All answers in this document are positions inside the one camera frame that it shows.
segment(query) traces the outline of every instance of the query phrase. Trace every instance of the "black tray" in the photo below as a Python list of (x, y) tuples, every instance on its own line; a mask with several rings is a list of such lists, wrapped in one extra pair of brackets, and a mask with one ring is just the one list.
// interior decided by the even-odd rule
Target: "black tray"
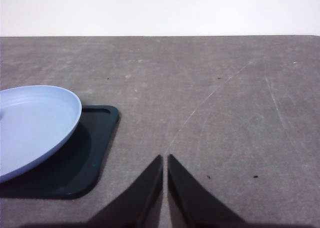
[(74, 199), (97, 183), (117, 108), (83, 106), (78, 126), (60, 150), (27, 173), (0, 184), (0, 197)]

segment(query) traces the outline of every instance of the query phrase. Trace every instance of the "plate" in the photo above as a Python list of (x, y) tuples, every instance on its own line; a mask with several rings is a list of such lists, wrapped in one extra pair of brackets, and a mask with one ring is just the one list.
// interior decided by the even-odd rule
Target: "plate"
[(56, 86), (0, 91), (0, 183), (53, 155), (72, 135), (81, 110), (77, 95)]

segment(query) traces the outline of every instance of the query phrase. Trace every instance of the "scratch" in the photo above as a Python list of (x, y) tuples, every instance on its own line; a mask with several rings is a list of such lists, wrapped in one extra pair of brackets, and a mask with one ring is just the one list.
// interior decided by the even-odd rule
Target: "scratch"
[(273, 92), (272, 92), (272, 83), (269, 83), (269, 80), (268, 80), (268, 78), (267, 78), (266, 75), (264, 76), (264, 79), (265, 79), (265, 82), (266, 82), (266, 84), (267, 84), (267, 86), (268, 86), (268, 89), (269, 89), (271, 98), (272, 98), (272, 100), (273, 100), (273, 103), (274, 103), (274, 106), (275, 106), (275, 109), (276, 109), (276, 113), (277, 113), (277, 115), (278, 115), (278, 117), (279, 117), (279, 120), (280, 120), (280, 123), (281, 123), (281, 125), (282, 125), (282, 127), (283, 127), (283, 130), (284, 130), (284, 132), (285, 132), (288, 140), (290, 141), (291, 145), (292, 145), (293, 147), (295, 147), (294, 143), (293, 143), (292, 140), (290, 139), (290, 136), (289, 136), (289, 134), (288, 134), (288, 132), (287, 132), (287, 129), (286, 129), (286, 127), (285, 127), (284, 120), (283, 120), (283, 118), (282, 118), (282, 116), (281, 116), (281, 113), (280, 113), (280, 111), (279, 111), (279, 108), (278, 108), (276, 99), (275, 99), (274, 94), (273, 94)]
[(202, 127), (201, 127), (201, 131), (200, 131), (200, 135), (199, 135), (199, 140), (198, 143), (196, 145), (196, 151), (195, 151), (195, 156), (194, 156), (194, 160), (197, 160), (198, 156), (199, 156), (199, 149), (200, 149), (200, 141), (201, 141), (201, 137), (202, 137), (202, 133), (204, 131), (205, 125), (207, 124), (207, 121), (209, 120), (209, 118), (211, 117), (212, 112), (210, 112), (210, 114), (208, 115), (208, 117), (205, 119)]
[(172, 144), (174, 143), (174, 141), (177, 138), (177, 135), (181, 132), (181, 130), (183, 129), (183, 127), (188, 123), (188, 121), (191, 119), (191, 117), (195, 114), (195, 112), (198, 110), (199, 107), (201, 107), (220, 87), (222, 87), (224, 84), (226, 84), (227, 82), (229, 82), (233, 77), (235, 77), (236, 75), (238, 75), (244, 68), (246, 68), (249, 64), (251, 63), (251, 61), (249, 61), (246, 65), (244, 65), (239, 71), (237, 71), (236, 73), (234, 73), (233, 75), (231, 75), (226, 81), (224, 81), (222, 84), (220, 84), (217, 88), (215, 88), (202, 102), (200, 102), (200, 104), (191, 112), (191, 114), (189, 115), (189, 117), (185, 120), (185, 122), (182, 124), (182, 126), (180, 127), (180, 129), (177, 131), (177, 133), (175, 133), (172, 141), (170, 142), (168, 148), (166, 149), (164, 154), (167, 154), (167, 152), (169, 151), (170, 147), (172, 146)]

